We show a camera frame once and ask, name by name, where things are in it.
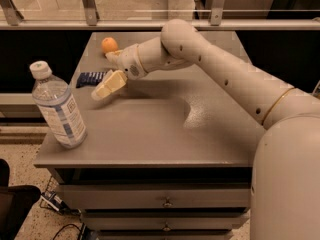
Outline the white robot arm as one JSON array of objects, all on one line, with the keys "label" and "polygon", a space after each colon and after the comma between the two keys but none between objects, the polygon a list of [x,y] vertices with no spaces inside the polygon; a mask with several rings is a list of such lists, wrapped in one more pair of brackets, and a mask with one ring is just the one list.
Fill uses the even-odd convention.
[{"label": "white robot arm", "polygon": [[211,44],[181,19],[159,37],[106,55],[103,99],[155,70],[199,66],[265,128],[251,184],[251,240],[320,240],[320,102]]}]

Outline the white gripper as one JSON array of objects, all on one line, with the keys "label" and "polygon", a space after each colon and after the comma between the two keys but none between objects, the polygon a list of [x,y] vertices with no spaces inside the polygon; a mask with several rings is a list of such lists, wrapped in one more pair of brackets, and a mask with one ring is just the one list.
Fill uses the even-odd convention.
[{"label": "white gripper", "polygon": [[118,63],[118,68],[124,72],[121,70],[110,70],[103,77],[102,81],[91,93],[91,97],[96,101],[106,98],[124,87],[127,83],[127,77],[131,80],[137,80],[147,75],[138,56],[137,44],[131,45],[122,51],[108,52],[105,54],[105,57],[110,63]]}]

